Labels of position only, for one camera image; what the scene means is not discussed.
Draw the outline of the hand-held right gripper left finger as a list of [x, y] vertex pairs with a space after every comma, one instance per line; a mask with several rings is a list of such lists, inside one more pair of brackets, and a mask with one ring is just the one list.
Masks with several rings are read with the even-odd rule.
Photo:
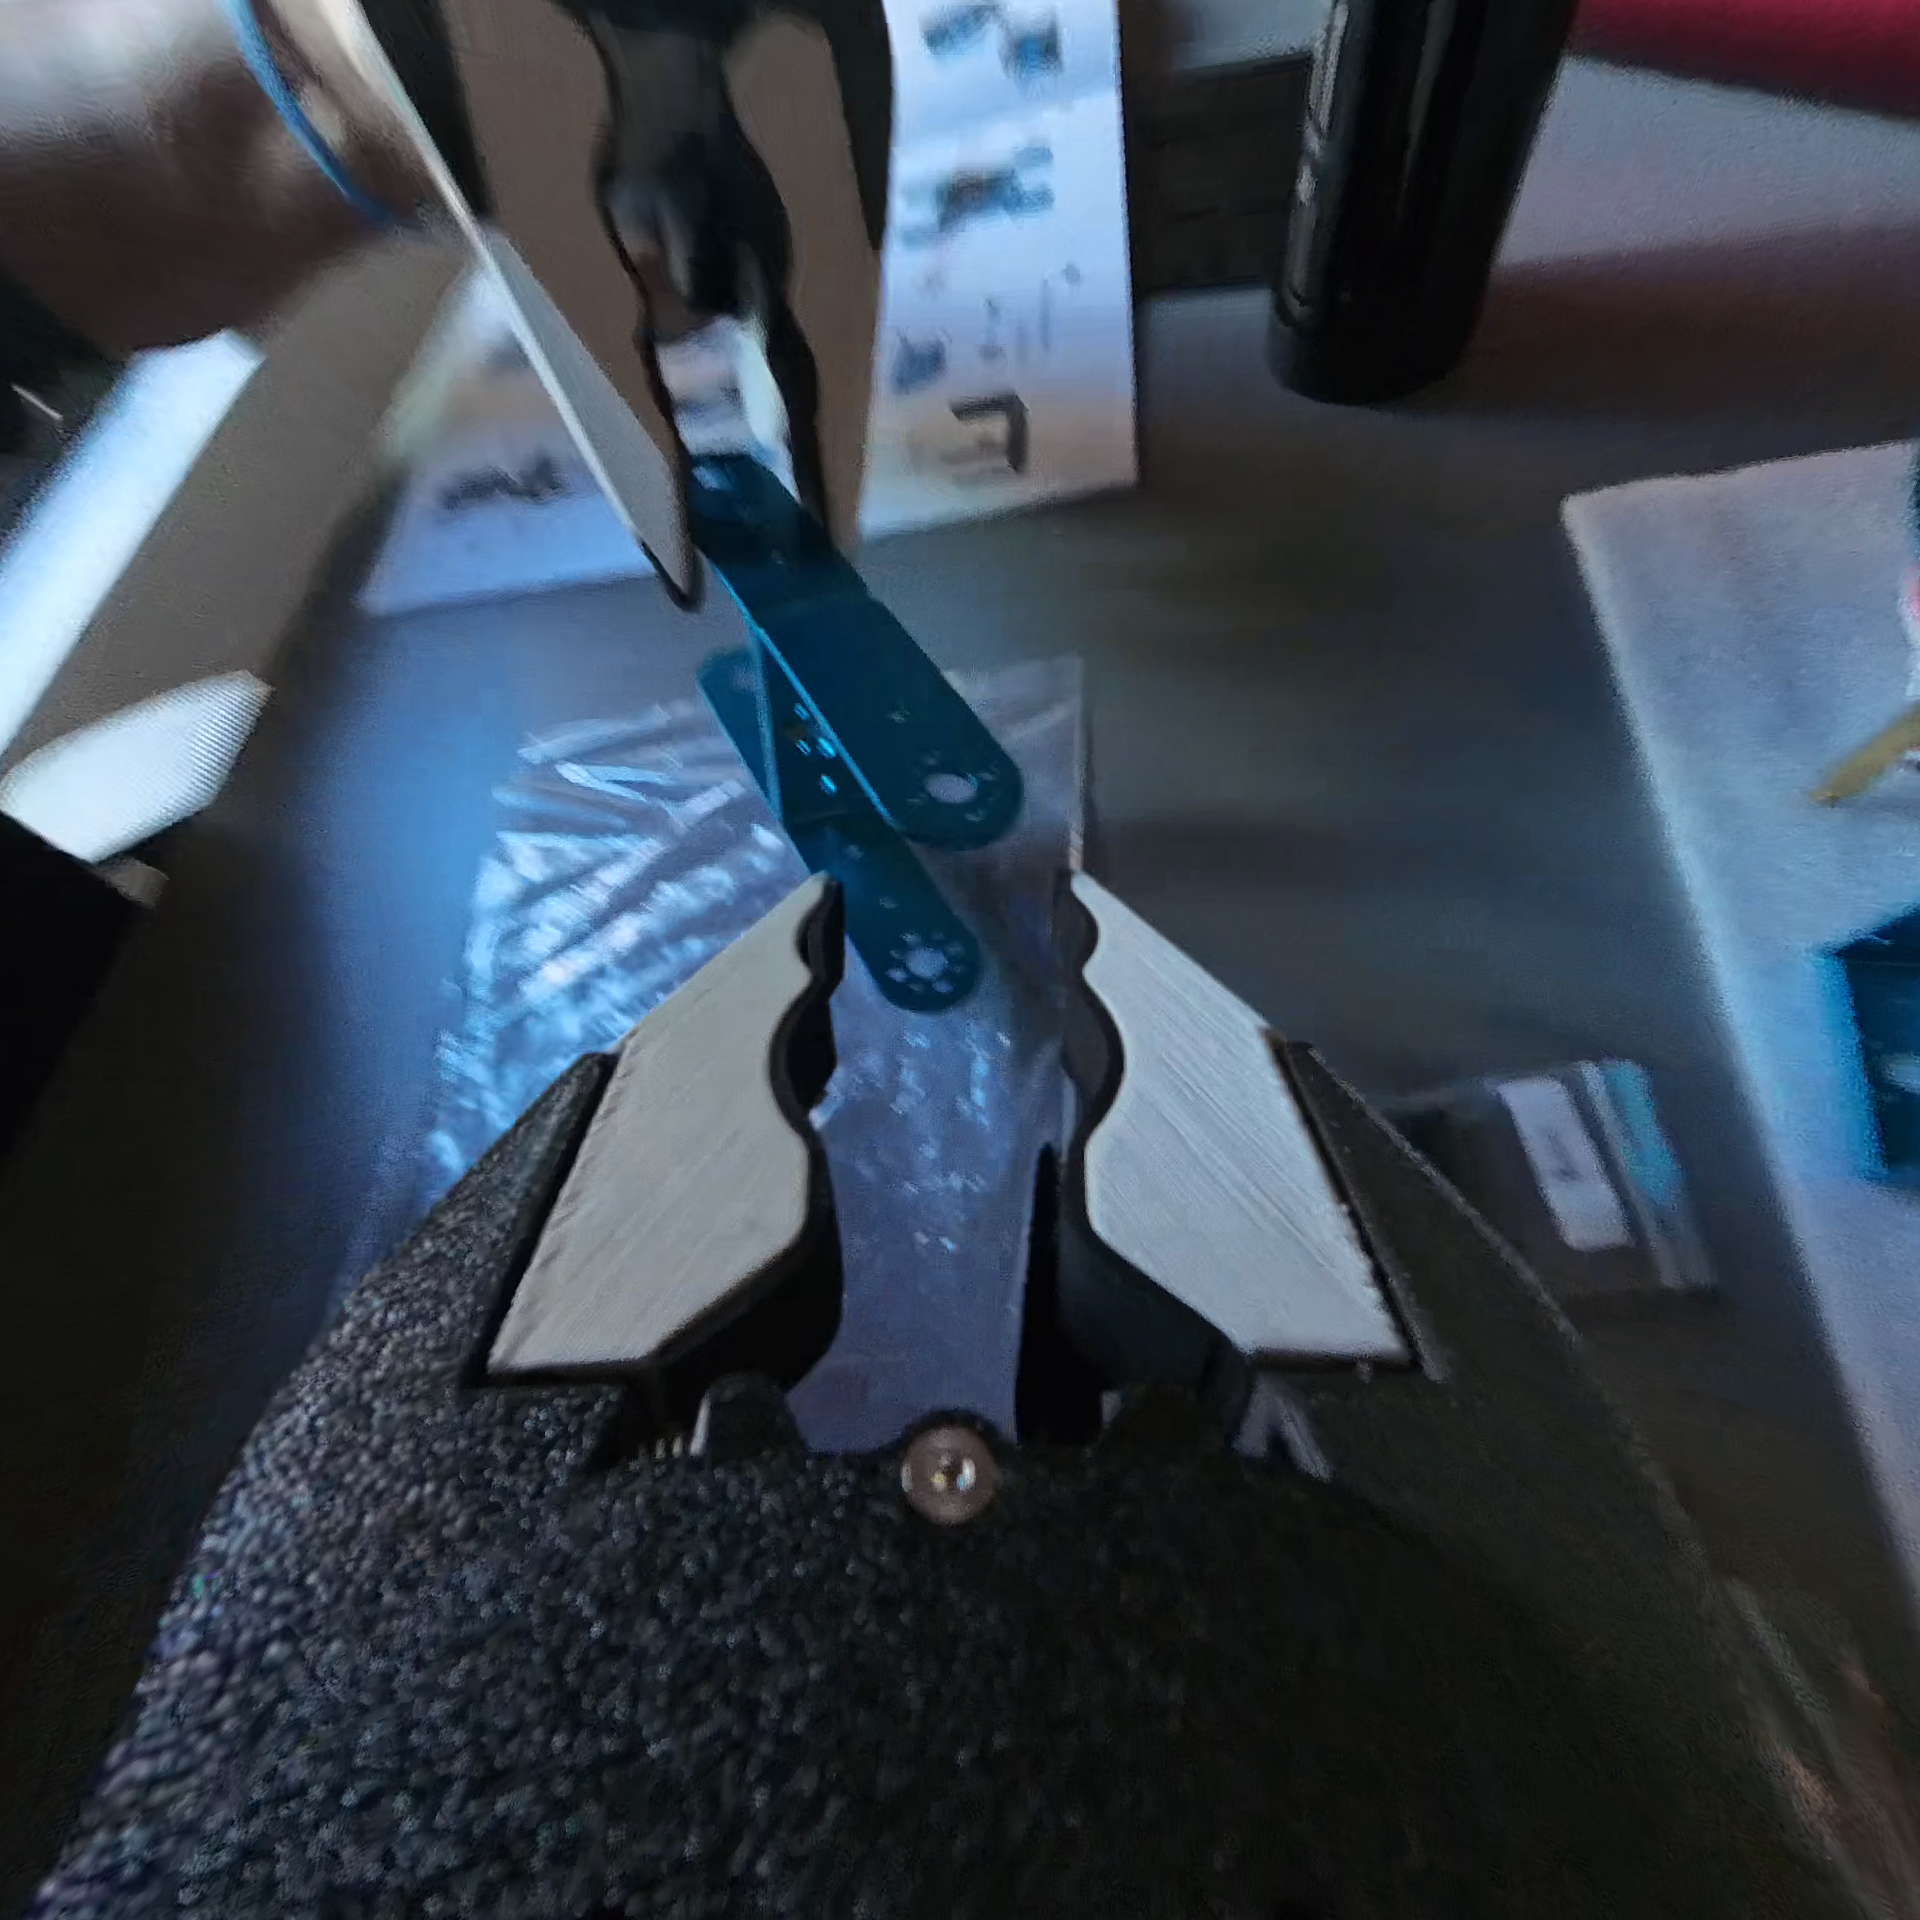
[[826, 1353], [842, 1281], [812, 1114], [844, 969], [842, 892], [815, 874], [635, 1023], [508, 1297], [491, 1379], [691, 1379], [808, 1290], [824, 1332], [775, 1332], [785, 1358], [722, 1369], [797, 1382]]

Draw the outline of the black cylindrical screwdriver set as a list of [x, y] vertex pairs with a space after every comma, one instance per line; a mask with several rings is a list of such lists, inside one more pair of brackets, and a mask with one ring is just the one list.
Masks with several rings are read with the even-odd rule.
[[1387, 406], [1469, 346], [1576, 3], [1332, 3], [1268, 326], [1279, 382]]

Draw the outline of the white foam sheet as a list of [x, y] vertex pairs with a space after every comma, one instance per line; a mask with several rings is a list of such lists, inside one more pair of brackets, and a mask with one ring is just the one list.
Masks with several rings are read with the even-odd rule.
[[1834, 951], [1916, 908], [1916, 780], [1809, 793], [1909, 689], [1912, 468], [1892, 442], [1563, 506], [1815, 1308], [1896, 1482], [1916, 1480], [1916, 1193], [1868, 1176]]

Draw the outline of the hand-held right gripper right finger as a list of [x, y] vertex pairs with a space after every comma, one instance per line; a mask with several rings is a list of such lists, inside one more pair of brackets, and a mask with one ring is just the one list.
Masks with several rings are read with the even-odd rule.
[[1084, 871], [1057, 908], [1064, 1292], [1105, 1369], [1407, 1367], [1386, 1271], [1281, 1035]]

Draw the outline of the group of small zip bags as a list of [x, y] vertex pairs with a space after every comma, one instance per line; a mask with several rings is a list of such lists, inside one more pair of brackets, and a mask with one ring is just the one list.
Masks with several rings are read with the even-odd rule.
[[1620, 1058], [1392, 1096], [1384, 1115], [1569, 1314], [1720, 1283], [1652, 1083]]

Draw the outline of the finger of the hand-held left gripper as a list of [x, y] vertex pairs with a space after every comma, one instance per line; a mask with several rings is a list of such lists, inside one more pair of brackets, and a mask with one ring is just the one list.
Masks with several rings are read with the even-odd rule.
[[772, 184], [757, 250], [757, 425], [783, 412], [793, 490], [857, 547], [881, 254], [890, 214], [890, 23], [881, 3], [747, 6], [728, 50], [736, 120]]
[[676, 608], [704, 596], [688, 456], [607, 207], [616, 90], [564, 6], [351, 6], [353, 60], [509, 310], [592, 480]]

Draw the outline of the blue wristband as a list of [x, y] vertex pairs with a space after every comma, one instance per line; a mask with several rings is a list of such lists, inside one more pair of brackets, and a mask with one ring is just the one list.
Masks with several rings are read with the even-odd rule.
[[381, 233], [401, 231], [402, 218], [399, 211], [355, 177], [344, 152], [344, 135], [332, 128], [332, 120], [325, 112], [316, 114], [317, 107], [330, 107], [330, 103], [316, 74], [293, 62], [293, 32], [271, 25], [267, 10], [258, 3], [221, 3], [221, 14], [236, 54], [299, 154], [365, 226]]

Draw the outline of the blue long U bracket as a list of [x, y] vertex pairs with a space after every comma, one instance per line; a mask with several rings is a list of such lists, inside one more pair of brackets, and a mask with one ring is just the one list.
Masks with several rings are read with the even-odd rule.
[[1815, 950], [1837, 1127], [1860, 1177], [1919, 1188], [1919, 908]]

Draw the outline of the blue H-shaped metal bracket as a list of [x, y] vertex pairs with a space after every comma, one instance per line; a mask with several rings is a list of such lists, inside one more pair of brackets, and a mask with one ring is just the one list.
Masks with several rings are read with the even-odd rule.
[[1016, 831], [1017, 762], [753, 456], [696, 459], [688, 511], [747, 628], [703, 665], [711, 718], [808, 874], [836, 887], [879, 994], [920, 1017], [959, 1009], [980, 944], [916, 851], [970, 855]]

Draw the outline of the brown cardboard box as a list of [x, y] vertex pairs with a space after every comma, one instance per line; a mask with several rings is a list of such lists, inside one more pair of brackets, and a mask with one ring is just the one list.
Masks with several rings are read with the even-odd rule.
[[87, 866], [225, 790], [465, 257], [376, 242], [258, 338], [136, 360], [4, 539], [4, 822]]

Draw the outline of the red metal cylinder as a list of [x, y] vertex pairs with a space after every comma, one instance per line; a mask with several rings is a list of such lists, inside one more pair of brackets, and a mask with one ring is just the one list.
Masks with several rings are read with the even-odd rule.
[[1919, 114], [1916, 3], [1580, 3], [1572, 47], [1675, 79]]

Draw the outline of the clear plastic bag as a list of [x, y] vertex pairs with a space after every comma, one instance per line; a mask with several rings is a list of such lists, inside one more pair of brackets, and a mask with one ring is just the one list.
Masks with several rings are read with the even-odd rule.
[[[960, 1009], [897, 1009], [856, 954], [833, 998], [836, 1073], [815, 1122], [845, 1303], [792, 1396], [816, 1450], [879, 1450], [949, 1410], [1016, 1426], [1041, 1156], [1066, 1115], [1050, 919], [1084, 851], [1089, 710], [1075, 656], [959, 687], [1021, 771], [1025, 811], [979, 855], [922, 855], [985, 958]], [[803, 878], [703, 703], [527, 743], [472, 892], [420, 1204]]]

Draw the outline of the white instruction booklet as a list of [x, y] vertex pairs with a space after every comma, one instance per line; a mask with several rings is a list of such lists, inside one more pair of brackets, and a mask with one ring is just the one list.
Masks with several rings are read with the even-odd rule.
[[[885, 6], [892, 208], [857, 530], [890, 538], [1137, 480], [1115, 6]], [[647, 579], [491, 279], [424, 360], [417, 442], [362, 610]]]

